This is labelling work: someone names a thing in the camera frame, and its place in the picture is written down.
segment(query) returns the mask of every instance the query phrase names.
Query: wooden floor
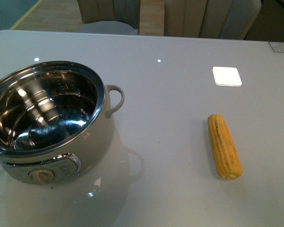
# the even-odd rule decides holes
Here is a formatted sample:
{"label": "wooden floor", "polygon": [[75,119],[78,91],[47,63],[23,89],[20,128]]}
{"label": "wooden floor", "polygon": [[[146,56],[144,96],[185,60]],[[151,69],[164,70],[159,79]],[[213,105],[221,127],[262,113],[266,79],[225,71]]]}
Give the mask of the wooden floor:
{"label": "wooden floor", "polygon": [[[15,30],[74,32],[81,25],[77,0],[41,0]],[[164,0],[141,0],[141,35],[164,34]]]}

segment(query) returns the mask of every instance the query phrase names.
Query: corn cob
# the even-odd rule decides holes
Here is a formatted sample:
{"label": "corn cob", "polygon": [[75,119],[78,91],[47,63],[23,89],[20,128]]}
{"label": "corn cob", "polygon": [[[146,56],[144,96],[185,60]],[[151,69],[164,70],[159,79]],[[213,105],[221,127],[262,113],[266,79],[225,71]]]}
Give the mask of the corn cob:
{"label": "corn cob", "polygon": [[208,117],[208,134],[219,176],[232,180],[240,177],[241,163],[226,122],[221,115],[213,114]]}

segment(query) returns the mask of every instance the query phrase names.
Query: sticker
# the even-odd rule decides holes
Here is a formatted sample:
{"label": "sticker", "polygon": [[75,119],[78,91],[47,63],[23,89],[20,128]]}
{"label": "sticker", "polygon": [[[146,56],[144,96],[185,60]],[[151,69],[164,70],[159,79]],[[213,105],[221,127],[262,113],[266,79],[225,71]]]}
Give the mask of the sticker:
{"label": "sticker", "polygon": [[280,52],[284,53],[284,43],[280,42],[269,42],[271,48],[274,50],[274,52]]}
{"label": "sticker", "polygon": [[213,77],[219,86],[241,86],[242,81],[237,68],[213,67]]}

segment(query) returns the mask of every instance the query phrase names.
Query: table surface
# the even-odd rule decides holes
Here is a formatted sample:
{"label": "table surface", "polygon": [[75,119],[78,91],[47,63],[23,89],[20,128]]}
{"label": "table surface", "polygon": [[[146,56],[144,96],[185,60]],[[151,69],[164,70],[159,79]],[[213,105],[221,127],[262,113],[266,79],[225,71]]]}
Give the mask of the table surface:
{"label": "table surface", "polygon": [[[0,78],[35,58],[87,65],[125,103],[105,156],[79,176],[30,185],[0,165],[0,227],[284,227],[284,53],[267,42],[0,32]],[[215,66],[237,68],[242,86],[216,85]],[[214,113],[241,160],[234,181],[216,173]]]}

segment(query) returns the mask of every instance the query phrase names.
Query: white chair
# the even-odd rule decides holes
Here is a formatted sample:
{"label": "white chair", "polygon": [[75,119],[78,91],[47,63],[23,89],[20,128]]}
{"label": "white chair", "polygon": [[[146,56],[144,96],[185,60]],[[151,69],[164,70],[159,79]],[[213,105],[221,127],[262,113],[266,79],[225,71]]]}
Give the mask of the white chair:
{"label": "white chair", "polygon": [[78,33],[138,35],[140,0],[78,0],[83,25]]}
{"label": "white chair", "polygon": [[261,0],[165,0],[164,35],[244,39]]}

